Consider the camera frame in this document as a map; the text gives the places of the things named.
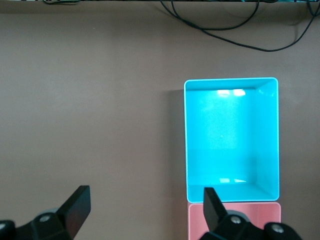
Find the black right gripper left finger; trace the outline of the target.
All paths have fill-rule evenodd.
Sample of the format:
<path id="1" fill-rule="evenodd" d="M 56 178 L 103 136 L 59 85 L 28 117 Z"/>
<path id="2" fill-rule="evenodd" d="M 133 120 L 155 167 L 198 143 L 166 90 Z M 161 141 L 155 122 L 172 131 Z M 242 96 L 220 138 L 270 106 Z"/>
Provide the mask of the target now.
<path id="1" fill-rule="evenodd" d="M 17 227 L 12 220 L 0 221 L 2 240 L 73 240 L 91 212 L 91 191 L 79 186 L 58 208 L 46 210 Z"/>

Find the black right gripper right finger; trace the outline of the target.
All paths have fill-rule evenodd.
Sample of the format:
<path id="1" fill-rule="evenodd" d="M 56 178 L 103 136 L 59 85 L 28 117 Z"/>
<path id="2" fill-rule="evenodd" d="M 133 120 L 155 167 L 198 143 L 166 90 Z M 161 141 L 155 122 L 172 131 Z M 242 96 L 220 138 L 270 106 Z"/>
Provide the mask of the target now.
<path id="1" fill-rule="evenodd" d="M 215 189 L 203 191 L 203 214 L 208 231 L 202 240 L 300 240 L 300 235 L 289 225 L 268 222 L 263 228 L 251 223 L 240 211 L 226 210 Z"/>

